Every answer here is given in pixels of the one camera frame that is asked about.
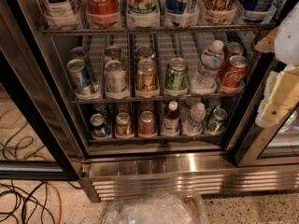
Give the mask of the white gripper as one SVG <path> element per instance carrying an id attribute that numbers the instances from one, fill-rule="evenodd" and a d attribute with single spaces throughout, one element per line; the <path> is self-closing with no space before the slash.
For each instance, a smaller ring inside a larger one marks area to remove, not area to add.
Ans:
<path id="1" fill-rule="evenodd" d="M 278 61 L 299 65 L 299 2 L 280 26 L 257 42 L 254 49 L 262 53 L 275 52 Z M 269 95 L 262 118 L 279 123 L 299 103 L 299 70 L 280 72 Z"/>

